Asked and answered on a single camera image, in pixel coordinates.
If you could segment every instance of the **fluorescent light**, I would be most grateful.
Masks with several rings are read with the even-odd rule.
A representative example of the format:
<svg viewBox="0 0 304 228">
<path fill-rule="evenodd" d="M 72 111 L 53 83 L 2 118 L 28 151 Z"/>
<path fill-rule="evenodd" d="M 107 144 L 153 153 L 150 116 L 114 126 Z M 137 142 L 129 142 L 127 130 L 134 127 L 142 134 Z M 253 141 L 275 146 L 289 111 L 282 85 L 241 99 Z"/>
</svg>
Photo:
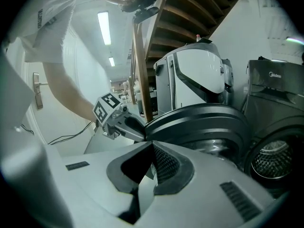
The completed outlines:
<svg viewBox="0 0 304 228">
<path fill-rule="evenodd" d="M 298 39 L 295 39 L 295 38 L 287 37 L 286 40 L 304 45 L 304 41 L 301 41 L 301 40 L 298 40 Z"/>
<path fill-rule="evenodd" d="M 111 44 L 111 35 L 110 35 L 110 26 L 109 26 L 109 13 L 103 12 L 99 13 L 98 21 L 101 29 L 101 33 L 103 34 L 104 44 L 106 46 Z"/>
<path fill-rule="evenodd" d="M 284 60 L 277 60 L 277 59 L 272 59 L 271 61 L 273 62 L 280 62 L 280 63 L 286 63 L 287 61 Z"/>
<path fill-rule="evenodd" d="M 109 61 L 111 63 L 111 66 L 115 66 L 115 62 L 114 62 L 114 58 L 113 57 L 109 57 Z"/>
</svg>

